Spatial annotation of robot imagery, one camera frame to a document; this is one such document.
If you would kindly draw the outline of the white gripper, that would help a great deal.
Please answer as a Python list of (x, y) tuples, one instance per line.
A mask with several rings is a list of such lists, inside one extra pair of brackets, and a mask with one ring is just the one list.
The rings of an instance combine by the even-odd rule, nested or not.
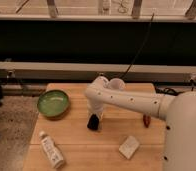
[(90, 115), (95, 114), (98, 116), (99, 119), (99, 126), (98, 128), (102, 128), (103, 122), (103, 105), (100, 103), (88, 103), (88, 113)]

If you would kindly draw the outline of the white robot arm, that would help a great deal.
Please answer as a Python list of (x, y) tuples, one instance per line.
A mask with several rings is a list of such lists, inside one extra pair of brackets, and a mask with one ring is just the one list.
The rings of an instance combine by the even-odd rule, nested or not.
[(105, 104), (146, 114), (166, 123), (162, 171), (196, 171), (196, 91), (177, 96), (110, 89), (97, 77), (85, 89), (88, 112), (101, 118)]

